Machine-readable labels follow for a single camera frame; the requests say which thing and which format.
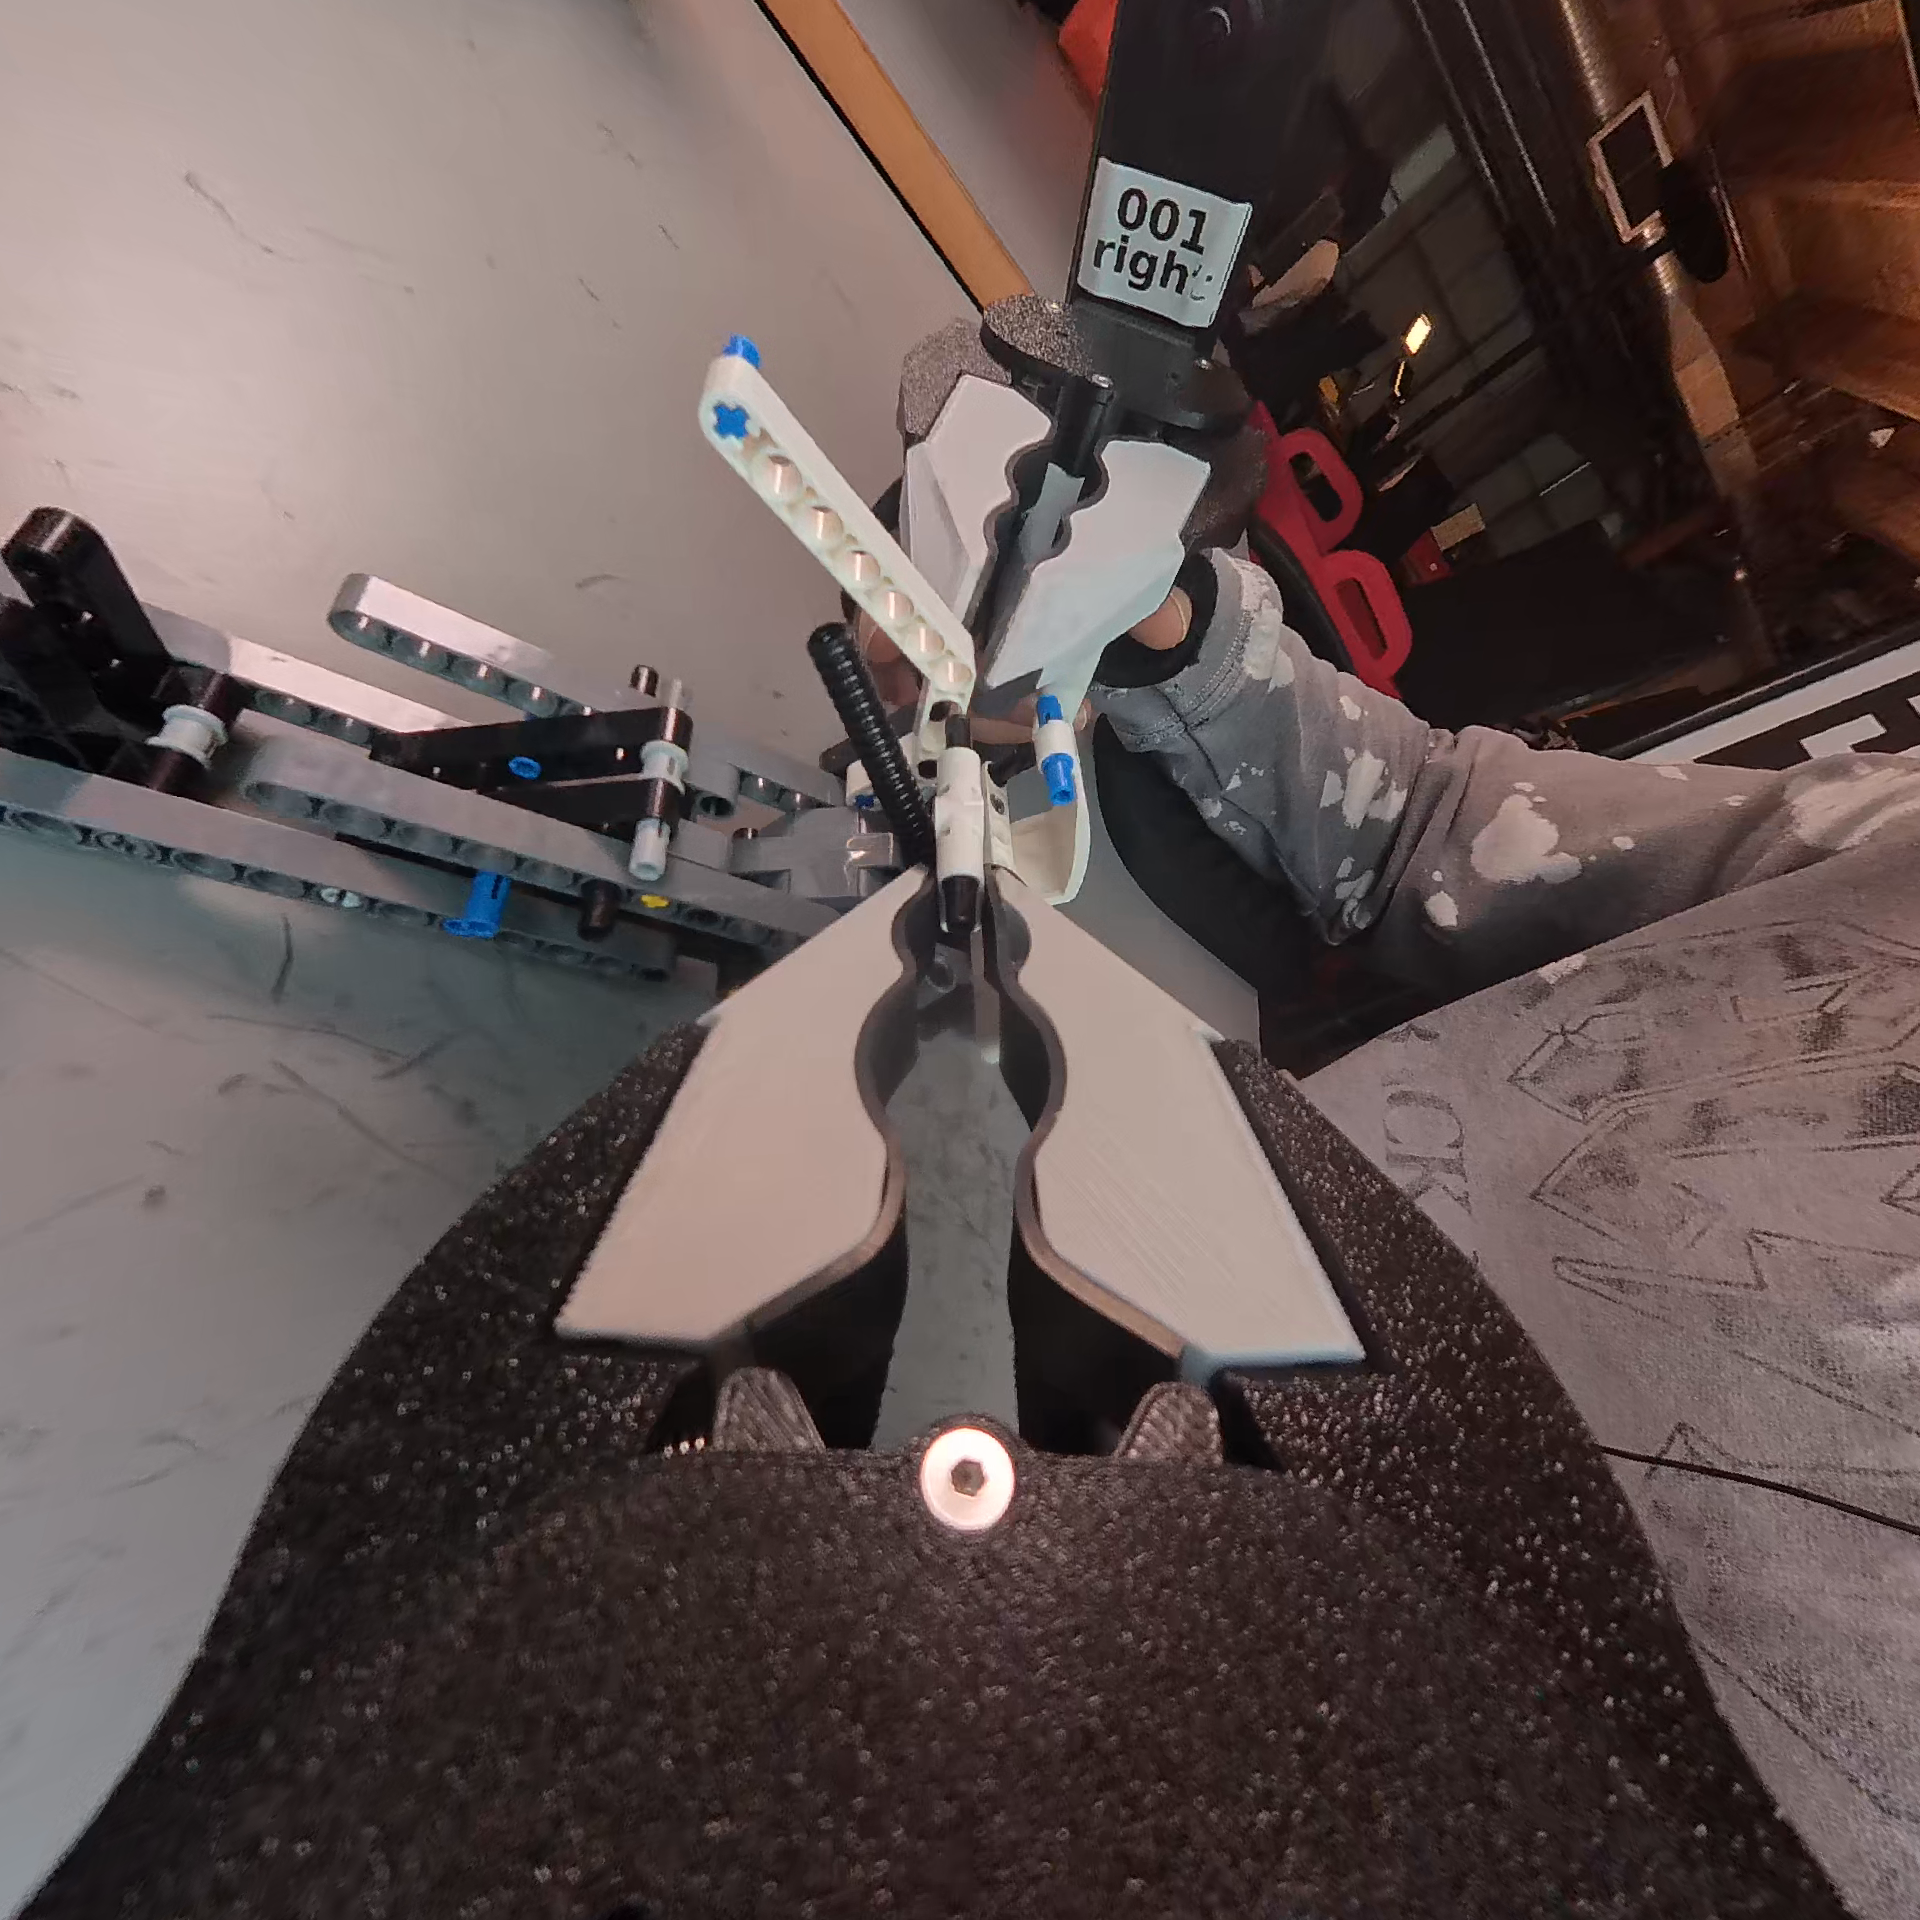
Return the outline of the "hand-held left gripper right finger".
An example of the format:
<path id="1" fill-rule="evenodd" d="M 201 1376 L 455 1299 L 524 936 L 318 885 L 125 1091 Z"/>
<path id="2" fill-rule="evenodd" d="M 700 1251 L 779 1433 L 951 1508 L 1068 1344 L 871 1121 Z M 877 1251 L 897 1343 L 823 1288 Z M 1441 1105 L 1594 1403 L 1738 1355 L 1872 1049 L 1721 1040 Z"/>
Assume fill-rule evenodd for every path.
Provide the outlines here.
<path id="1" fill-rule="evenodd" d="M 1361 1364 L 1221 1036 L 1016 875 L 992 885 L 992 974 L 1038 1270 L 1185 1379 Z"/>

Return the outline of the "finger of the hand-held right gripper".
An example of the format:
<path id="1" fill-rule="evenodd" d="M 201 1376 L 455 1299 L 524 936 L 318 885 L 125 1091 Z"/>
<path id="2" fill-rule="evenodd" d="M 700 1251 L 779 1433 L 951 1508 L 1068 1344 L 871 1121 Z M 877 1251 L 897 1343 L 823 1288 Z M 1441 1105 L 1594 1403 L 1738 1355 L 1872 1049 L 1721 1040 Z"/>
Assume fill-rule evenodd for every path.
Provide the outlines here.
<path id="1" fill-rule="evenodd" d="M 1054 645 L 1036 601 L 1054 551 L 1053 437 L 1033 399 L 963 375 L 905 454 L 905 551 L 979 648 Z"/>
<path id="2" fill-rule="evenodd" d="M 1092 684 L 1101 652 L 1168 596 L 1209 472 L 1181 447 L 1112 440 L 1101 488 L 1065 511 L 1053 551 L 1018 559 L 991 629 L 988 683 Z"/>

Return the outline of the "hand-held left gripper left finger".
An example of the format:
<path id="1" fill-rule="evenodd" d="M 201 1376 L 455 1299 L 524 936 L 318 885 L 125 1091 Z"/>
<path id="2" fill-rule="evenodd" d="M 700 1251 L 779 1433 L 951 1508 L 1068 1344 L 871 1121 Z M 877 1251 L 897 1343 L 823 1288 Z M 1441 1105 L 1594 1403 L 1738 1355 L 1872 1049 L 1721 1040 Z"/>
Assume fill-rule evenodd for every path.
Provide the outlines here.
<path id="1" fill-rule="evenodd" d="M 919 1059 L 924 872 L 715 1005 L 559 1311 L 571 1340 L 743 1340 L 893 1238 L 888 1097 Z"/>

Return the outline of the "white spotted toy panel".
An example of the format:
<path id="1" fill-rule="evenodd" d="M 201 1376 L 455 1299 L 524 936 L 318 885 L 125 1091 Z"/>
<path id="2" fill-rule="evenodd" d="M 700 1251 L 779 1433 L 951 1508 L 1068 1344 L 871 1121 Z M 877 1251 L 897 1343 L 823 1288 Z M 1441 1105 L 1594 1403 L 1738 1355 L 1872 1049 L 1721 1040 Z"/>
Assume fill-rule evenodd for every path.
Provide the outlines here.
<path id="1" fill-rule="evenodd" d="M 1033 746 L 1044 779 L 1050 810 L 1033 815 L 1025 830 L 1029 850 L 1024 877 L 1050 902 L 1068 904 L 1077 897 L 1092 866 L 1092 802 L 1089 776 L 1081 770 L 1077 709 L 1054 693 L 1038 693 Z"/>

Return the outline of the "white square toy connector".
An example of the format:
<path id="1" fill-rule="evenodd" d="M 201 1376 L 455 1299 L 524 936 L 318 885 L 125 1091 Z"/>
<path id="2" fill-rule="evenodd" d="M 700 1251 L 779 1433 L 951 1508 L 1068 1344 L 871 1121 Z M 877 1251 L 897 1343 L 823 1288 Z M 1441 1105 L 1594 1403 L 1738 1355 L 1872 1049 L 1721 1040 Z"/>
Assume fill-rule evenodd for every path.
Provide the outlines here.
<path id="1" fill-rule="evenodd" d="M 949 745 L 935 779 L 939 881 L 988 881 L 998 854 L 998 782 L 974 746 Z"/>

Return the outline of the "grey black toy chassis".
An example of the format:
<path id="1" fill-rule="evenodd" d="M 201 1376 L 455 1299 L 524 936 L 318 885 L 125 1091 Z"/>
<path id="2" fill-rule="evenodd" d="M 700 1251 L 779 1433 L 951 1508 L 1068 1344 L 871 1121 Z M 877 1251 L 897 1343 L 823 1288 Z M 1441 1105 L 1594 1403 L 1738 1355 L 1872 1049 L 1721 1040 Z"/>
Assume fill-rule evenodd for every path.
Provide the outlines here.
<path id="1" fill-rule="evenodd" d="M 338 635 L 499 706 L 489 721 L 145 604 L 103 531 L 4 542 L 4 826 L 600 977 L 709 964 L 731 989 L 919 861 L 855 742 L 810 763 L 606 693 L 373 576 Z"/>

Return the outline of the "person's right forearm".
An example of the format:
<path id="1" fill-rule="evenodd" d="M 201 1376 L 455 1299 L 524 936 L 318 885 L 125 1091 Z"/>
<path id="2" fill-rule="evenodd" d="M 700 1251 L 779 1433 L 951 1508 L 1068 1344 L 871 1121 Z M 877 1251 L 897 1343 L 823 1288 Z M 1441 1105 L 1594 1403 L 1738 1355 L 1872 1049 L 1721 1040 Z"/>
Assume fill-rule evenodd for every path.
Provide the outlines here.
<path id="1" fill-rule="evenodd" d="M 1092 684 L 1106 834 L 1151 902 L 1254 986 L 1318 946 L 1468 995 L 1751 893 L 1917 936 L 1917 761 L 1641 763 L 1426 724 L 1314 656 L 1262 566 L 1163 684 Z"/>

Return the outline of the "grey desk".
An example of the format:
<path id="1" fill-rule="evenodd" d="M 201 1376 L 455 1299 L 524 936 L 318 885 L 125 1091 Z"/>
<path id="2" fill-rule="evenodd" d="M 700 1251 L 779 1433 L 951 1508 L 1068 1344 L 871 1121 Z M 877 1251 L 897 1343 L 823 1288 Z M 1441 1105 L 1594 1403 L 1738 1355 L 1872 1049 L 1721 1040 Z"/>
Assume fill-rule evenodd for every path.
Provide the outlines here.
<path id="1" fill-rule="evenodd" d="M 331 633 L 351 572 L 818 755 L 833 594 L 703 373 L 755 337 L 871 497 L 966 313 L 755 2 L 4 2 L 4 529 L 444 711 Z M 4 1914 L 371 1316 L 691 1009 L 4 837 Z"/>

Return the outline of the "person's right hand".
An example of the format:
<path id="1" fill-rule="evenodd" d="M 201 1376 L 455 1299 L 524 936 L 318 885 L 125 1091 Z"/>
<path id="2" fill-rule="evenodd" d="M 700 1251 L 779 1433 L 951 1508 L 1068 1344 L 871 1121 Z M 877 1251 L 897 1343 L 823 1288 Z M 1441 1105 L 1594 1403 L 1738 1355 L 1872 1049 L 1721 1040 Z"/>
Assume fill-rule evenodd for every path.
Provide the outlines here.
<path id="1" fill-rule="evenodd" d="M 1192 551 L 1159 609 L 1118 635 L 1099 662 L 1099 683 L 1114 693 L 1163 684 L 1192 667 L 1220 609 L 1213 551 Z"/>

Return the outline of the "grey table orange edge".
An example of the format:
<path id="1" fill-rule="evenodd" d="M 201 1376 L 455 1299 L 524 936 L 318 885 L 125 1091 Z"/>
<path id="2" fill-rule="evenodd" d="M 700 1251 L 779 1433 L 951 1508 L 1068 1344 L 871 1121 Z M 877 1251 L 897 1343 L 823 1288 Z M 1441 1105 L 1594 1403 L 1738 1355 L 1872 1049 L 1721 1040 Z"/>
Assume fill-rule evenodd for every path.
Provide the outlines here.
<path id="1" fill-rule="evenodd" d="M 1025 2 L 762 2 L 978 306 L 1061 301 L 1092 105 Z"/>

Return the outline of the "red plastic object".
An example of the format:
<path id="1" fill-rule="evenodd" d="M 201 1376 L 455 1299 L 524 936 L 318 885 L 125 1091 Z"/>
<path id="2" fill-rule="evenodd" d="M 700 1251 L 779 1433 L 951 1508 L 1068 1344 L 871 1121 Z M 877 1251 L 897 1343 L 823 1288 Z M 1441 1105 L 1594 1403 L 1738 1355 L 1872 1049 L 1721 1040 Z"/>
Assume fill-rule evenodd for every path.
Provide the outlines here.
<path id="1" fill-rule="evenodd" d="M 1348 545 L 1365 507 L 1357 470 L 1318 428 L 1281 432 L 1262 401 L 1250 404 L 1248 424 L 1265 454 L 1265 488 L 1248 542 L 1267 559 L 1288 551 L 1332 628 L 1343 670 L 1398 700 L 1410 621 L 1388 566 Z"/>

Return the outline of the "black white marker board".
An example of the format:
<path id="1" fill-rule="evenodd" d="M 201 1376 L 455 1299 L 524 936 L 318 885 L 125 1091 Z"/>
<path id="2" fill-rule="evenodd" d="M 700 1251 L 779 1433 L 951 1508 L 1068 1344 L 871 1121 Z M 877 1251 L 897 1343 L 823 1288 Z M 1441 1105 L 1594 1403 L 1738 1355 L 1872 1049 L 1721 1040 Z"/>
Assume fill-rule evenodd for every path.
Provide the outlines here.
<path id="1" fill-rule="evenodd" d="M 1611 755 L 1740 770 L 1787 770 L 1835 755 L 1917 758 L 1917 635 L 1795 670 Z"/>

